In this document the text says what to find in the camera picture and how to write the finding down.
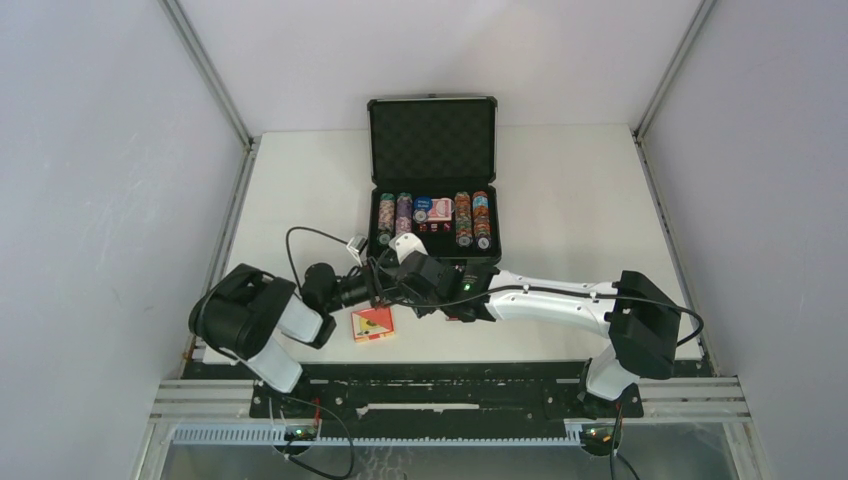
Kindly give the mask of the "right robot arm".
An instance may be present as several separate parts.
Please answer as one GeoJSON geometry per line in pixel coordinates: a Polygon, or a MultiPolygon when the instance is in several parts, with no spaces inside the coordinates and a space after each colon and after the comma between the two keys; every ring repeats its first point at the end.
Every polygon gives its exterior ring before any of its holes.
{"type": "Polygon", "coordinates": [[[450,267],[420,252],[392,274],[402,305],[420,316],[440,310],[463,322],[539,321],[608,340],[589,360],[578,388],[579,406],[605,415],[632,384],[674,373],[680,307],[652,281],[625,270],[611,282],[542,280],[492,265],[450,267]]]}

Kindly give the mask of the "red playing card box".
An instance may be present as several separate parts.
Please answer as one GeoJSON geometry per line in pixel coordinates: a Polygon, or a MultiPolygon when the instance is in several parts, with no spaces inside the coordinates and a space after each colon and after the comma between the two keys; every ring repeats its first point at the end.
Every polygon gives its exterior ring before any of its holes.
{"type": "Polygon", "coordinates": [[[351,313],[352,336],[355,342],[369,342],[393,336],[395,326],[389,307],[368,308],[351,313]]]}

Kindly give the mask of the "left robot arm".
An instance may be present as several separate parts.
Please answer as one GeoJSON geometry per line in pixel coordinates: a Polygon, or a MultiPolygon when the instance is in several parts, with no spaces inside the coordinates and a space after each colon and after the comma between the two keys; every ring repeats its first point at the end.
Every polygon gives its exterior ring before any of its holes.
{"type": "Polygon", "coordinates": [[[301,364],[274,335],[322,348],[336,328],[335,312],[380,304],[371,273],[357,267],[338,275],[329,264],[316,263],[296,283],[240,264],[195,304],[188,327],[209,349],[245,365],[275,390],[277,408],[298,417],[310,409],[313,392],[300,382],[301,364]]]}

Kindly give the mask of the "black poker case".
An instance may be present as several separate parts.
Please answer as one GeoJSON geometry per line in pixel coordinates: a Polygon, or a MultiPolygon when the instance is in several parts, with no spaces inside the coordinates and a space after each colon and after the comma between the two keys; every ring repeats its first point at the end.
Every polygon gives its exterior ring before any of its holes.
{"type": "Polygon", "coordinates": [[[453,200],[458,192],[482,191],[488,199],[490,246],[461,246],[454,228],[412,227],[430,255],[455,263],[496,264],[502,257],[496,179],[496,120],[493,96],[425,96],[372,99],[367,103],[371,191],[367,254],[377,258],[379,203],[385,194],[414,200],[453,200]]]}

